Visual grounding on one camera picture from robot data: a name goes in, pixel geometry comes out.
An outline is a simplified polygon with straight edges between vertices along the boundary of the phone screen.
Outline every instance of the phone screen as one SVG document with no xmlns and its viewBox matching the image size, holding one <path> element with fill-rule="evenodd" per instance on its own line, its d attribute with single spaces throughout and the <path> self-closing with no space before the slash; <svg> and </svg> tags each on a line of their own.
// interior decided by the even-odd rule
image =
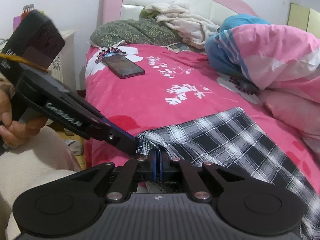
<svg viewBox="0 0 320 240">
<path fill-rule="evenodd" d="M 111 57 L 105 57 L 102 59 L 106 63 L 111 71 L 116 75 L 122 77 L 130 77 L 136 75 L 143 75 L 145 73 L 144 69 L 128 60 L 123 55 L 113 55 Z"/>
</svg>

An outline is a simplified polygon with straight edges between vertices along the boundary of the white nightstand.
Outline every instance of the white nightstand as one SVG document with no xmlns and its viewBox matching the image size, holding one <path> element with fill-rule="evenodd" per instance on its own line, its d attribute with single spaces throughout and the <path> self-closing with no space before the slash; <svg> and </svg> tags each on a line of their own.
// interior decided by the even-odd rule
<svg viewBox="0 0 320 240">
<path fill-rule="evenodd" d="M 77 30 L 60 31 L 66 44 L 48 68 L 52 77 L 58 79 L 73 91 L 76 91 L 74 42 L 76 32 Z"/>
</svg>

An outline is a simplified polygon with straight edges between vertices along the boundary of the round pad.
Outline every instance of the round pad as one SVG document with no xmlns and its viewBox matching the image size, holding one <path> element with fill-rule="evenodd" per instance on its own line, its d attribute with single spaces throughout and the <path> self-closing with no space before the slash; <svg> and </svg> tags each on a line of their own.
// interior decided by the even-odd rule
<svg viewBox="0 0 320 240">
<path fill-rule="evenodd" d="M 36 208 L 41 213 L 48 215 L 57 215 L 67 212 L 72 208 L 72 204 L 72 197 L 66 194 L 53 193 L 40 197 L 36 201 Z"/>
<path fill-rule="evenodd" d="M 20 229 L 33 235 L 58 237 L 90 226 L 100 208 L 101 200 L 94 193 L 49 193 L 35 188 L 17 198 L 13 213 Z"/>
<path fill-rule="evenodd" d="M 304 205 L 292 192 L 272 184 L 237 181 L 227 187 L 217 211 L 229 225 L 256 236 L 278 236 L 297 229 Z"/>
</svg>

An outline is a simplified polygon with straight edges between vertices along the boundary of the screw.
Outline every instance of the screw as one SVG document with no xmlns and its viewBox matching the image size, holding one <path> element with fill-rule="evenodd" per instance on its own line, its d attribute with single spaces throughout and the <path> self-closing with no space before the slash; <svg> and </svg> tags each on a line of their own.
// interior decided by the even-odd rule
<svg viewBox="0 0 320 240">
<path fill-rule="evenodd" d="M 110 192 L 107 195 L 107 198 L 111 200 L 119 200 L 119 199 L 122 199 L 122 197 L 123 195 L 120 192 Z"/>
<path fill-rule="evenodd" d="M 206 200 L 210 197 L 210 194 L 208 192 L 205 191 L 198 191 L 195 193 L 195 197 L 197 199 L 201 199 L 201 200 Z"/>
</svg>

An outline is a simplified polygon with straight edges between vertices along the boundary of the yellow strap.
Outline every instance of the yellow strap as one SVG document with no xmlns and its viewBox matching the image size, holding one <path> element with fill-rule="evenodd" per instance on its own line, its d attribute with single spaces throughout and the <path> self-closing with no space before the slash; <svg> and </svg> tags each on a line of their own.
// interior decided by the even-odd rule
<svg viewBox="0 0 320 240">
<path fill-rule="evenodd" d="M 17 55 L 7 55 L 7 54 L 4 54 L 4 53 L 1 53 L 0 52 L 0 58 L 5 58 L 5 59 L 8 59 L 8 60 L 11 60 L 11 61 L 15 61 L 15 62 L 19 62 L 19 63 L 24 63 L 24 64 L 27 64 L 37 70 L 41 70 L 43 72 L 48 72 L 47 69 L 45 69 L 44 67 L 40 67 L 39 65 L 29 61 L 29 60 L 26 60 L 24 59 L 23 57 L 19 57 Z"/>
</svg>

